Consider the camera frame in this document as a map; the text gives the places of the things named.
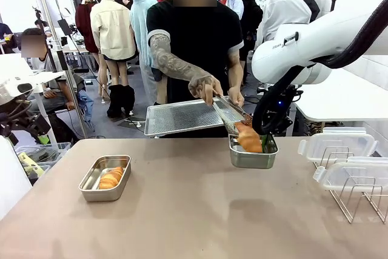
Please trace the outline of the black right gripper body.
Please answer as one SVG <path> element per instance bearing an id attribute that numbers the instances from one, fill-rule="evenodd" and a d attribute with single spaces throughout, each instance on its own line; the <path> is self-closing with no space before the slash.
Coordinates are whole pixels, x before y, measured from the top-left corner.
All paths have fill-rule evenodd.
<path id="1" fill-rule="evenodd" d="M 297 88 L 286 88 L 279 95 L 270 93 L 272 88 L 264 92 L 269 95 L 269 105 L 262 117 L 262 128 L 265 134 L 282 134 L 293 121 L 289 118 L 290 106 L 301 97 L 301 91 Z"/>

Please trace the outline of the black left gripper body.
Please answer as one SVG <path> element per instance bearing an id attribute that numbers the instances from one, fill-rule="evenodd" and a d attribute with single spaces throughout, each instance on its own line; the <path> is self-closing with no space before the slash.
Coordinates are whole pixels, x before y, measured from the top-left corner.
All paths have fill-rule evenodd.
<path id="1" fill-rule="evenodd" d="M 32 136 L 42 136 L 48 134 L 51 126 L 41 114 L 37 114 L 27 117 L 26 129 Z"/>

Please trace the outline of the person's tattooed right hand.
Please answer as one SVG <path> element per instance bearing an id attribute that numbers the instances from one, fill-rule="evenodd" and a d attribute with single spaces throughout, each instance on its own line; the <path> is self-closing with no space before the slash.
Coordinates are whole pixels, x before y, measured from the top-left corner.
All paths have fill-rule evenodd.
<path id="1" fill-rule="evenodd" d="M 207 105 L 213 104 L 214 93 L 223 95 L 221 83 L 213 75 L 195 75 L 189 82 L 189 91 L 195 98 L 201 98 Z"/>

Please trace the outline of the person's left hand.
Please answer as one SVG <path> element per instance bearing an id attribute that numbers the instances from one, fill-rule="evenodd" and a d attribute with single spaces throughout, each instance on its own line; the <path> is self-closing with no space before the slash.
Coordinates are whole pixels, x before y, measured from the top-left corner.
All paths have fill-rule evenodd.
<path id="1" fill-rule="evenodd" d="M 244 97 L 241 94 L 240 86 L 231 87 L 228 95 L 235 106 L 242 107 L 244 105 Z"/>

